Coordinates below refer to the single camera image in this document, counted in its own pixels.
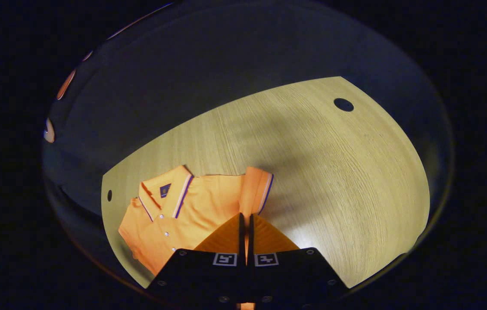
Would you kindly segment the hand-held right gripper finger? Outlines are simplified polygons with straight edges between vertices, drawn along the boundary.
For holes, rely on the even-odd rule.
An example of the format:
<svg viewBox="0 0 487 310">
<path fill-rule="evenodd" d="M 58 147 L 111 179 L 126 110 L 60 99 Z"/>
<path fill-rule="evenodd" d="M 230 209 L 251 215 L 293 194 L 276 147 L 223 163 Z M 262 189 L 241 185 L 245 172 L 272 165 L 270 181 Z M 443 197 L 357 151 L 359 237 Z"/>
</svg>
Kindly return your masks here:
<svg viewBox="0 0 487 310">
<path fill-rule="evenodd" d="M 264 218 L 250 218 L 247 288 L 254 304 L 332 304 L 349 292 L 315 247 L 300 248 Z"/>
<path fill-rule="evenodd" d="M 240 304 L 245 296 L 245 220 L 237 214 L 194 249 L 180 248 L 147 287 L 161 304 Z"/>
</svg>

